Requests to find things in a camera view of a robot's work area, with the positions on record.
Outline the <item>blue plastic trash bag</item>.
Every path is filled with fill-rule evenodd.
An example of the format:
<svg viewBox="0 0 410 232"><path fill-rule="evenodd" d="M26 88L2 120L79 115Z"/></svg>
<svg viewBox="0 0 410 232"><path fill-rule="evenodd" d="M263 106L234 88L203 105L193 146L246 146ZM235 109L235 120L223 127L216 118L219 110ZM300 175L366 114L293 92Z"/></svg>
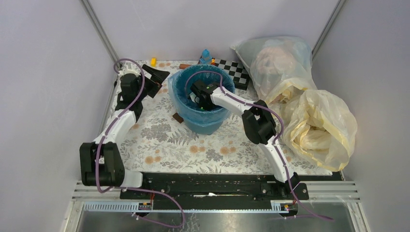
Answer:
<svg viewBox="0 0 410 232"><path fill-rule="evenodd" d="M197 124L209 124L223 122L230 116L230 111L220 106L207 111L201 109L194 103L189 95L192 93L190 87L197 80L206 85L219 83L230 92L235 92L235 86L230 75L223 69L214 65L193 65L184 70L177 71L168 78L169 96L176 108L177 113L184 119Z"/></svg>

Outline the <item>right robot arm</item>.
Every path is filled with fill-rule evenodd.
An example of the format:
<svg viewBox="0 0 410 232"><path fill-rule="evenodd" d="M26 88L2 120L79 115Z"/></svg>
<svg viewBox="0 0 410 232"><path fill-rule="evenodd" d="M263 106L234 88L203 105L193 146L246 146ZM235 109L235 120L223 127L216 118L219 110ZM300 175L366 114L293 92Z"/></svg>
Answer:
<svg viewBox="0 0 410 232"><path fill-rule="evenodd" d="M293 171L289 169L279 143L280 134L272 117L274 112L265 102L241 98L216 82L207 85L198 80L190 89L198 98L201 109L210 111L219 106L242 118L246 137L260 147L273 168L275 179L281 182L277 186L278 195L284 199L291 198L297 190L290 181Z"/></svg>

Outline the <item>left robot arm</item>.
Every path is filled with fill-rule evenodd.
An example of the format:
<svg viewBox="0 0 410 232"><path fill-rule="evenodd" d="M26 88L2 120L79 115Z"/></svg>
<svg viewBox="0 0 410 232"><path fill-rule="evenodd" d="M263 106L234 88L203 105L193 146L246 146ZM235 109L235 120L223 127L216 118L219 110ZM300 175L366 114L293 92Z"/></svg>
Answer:
<svg viewBox="0 0 410 232"><path fill-rule="evenodd" d="M142 173L125 169L119 148L142 114L143 99L154 98L169 74L145 64L119 71L120 92L108 126L92 142L79 148L83 185L96 186L100 192L102 187L132 188L139 199L149 195L150 186L143 181Z"/></svg>

